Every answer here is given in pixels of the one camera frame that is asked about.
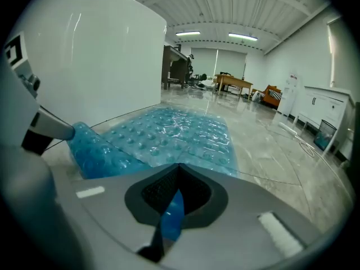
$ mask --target white wall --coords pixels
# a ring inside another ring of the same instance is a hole
[[[295,74],[305,86],[330,86],[331,54],[324,19],[331,12],[331,9],[323,11],[266,55],[268,84],[282,89],[286,78]]]
[[[355,101],[360,101],[360,59],[356,42],[342,19],[330,24],[330,31],[334,87],[350,90]]]
[[[217,49],[193,48],[191,53],[194,56],[194,59],[191,60],[193,74],[206,74],[212,77],[215,70]]]
[[[245,80],[253,84],[252,88],[265,90],[268,82],[266,79],[266,57],[262,51],[251,51],[246,55]]]
[[[186,57],[189,56],[191,54],[191,47],[181,45],[181,53],[183,53]]]
[[[215,74],[227,72],[241,79],[244,74],[245,58],[246,54],[219,49]]]
[[[160,103],[165,27],[134,0],[33,0],[12,34],[25,33],[41,105],[93,126]]]
[[[175,47],[175,43],[170,41],[169,39],[166,39],[164,40],[164,46],[172,46],[172,47]]]

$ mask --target ceiling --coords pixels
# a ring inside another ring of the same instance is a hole
[[[197,47],[236,46],[268,53],[325,9],[327,0],[137,0],[166,19],[166,40]],[[177,37],[198,30],[200,35]],[[257,37],[232,38],[228,33]]]

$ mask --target wooden table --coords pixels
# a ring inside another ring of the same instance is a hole
[[[161,82],[164,83],[164,89],[170,87],[168,81],[168,72],[170,72],[170,63],[173,62],[170,77],[178,79],[181,82],[181,88],[184,88],[185,75],[187,73],[187,57],[177,51],[174,47],[164,46],[163,69],[161,72]]]
[[[219,93],[221,91],[221,87],[222,87],[223,84],[234,85],[234,86],[238,86],[238,87],[241,88],[240,94],[238,96],[239,99],[240,99],[240,96],[241,96],[242,89],[243,88],[248,88],[249,89],[249,95],[247,97],[247,100],[250,101],[251,85],[253,85],[252,83],[241,80],[241,79],[237,79],[237,78],[232,77],[232,76],[223,75],[223,74],[216,74],[215,76],[216,76],[216,78],[214,78],[214,80],[213,80],[215,82],[215,86],[214,86],[213,91],[215,91],[215,89],[216,89],[216,83],[220,83],[218,95],[219,95]]]

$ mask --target glossy floor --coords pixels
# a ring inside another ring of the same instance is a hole
[[[260,185],[305,215],[322,232],[339,223],[352,207],[352,189],[339,161],[326,156],[330,169],[318,156],[310,157],[278,122],[292,121],[257,103],[237,96],[172,85],[162,90],[162,105],[177,105],[194,111],[217,114],[225,119],[235,147],[238,178]],[[103,133],[112,126],[147,111],[142,109],[93,127]],[[312,144],[313,137],[302,138]],[[61,167],[71,179],[81,179],[79,169],[65,142],[43,154],[51,167]]]

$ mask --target ceiling light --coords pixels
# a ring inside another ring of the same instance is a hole
[[[233,33],[229,33],[229,37],[243,38],[243,39],[252,40],[252,41],[258,40],[256,37],[240,35],[240,34],[233,34]]]
[[[180,32],[180,33],[176,33],[176,36],[196,35],[196,34],[200,34],[200,32],[199,32],[199,31],[192,31],[192,32]]]

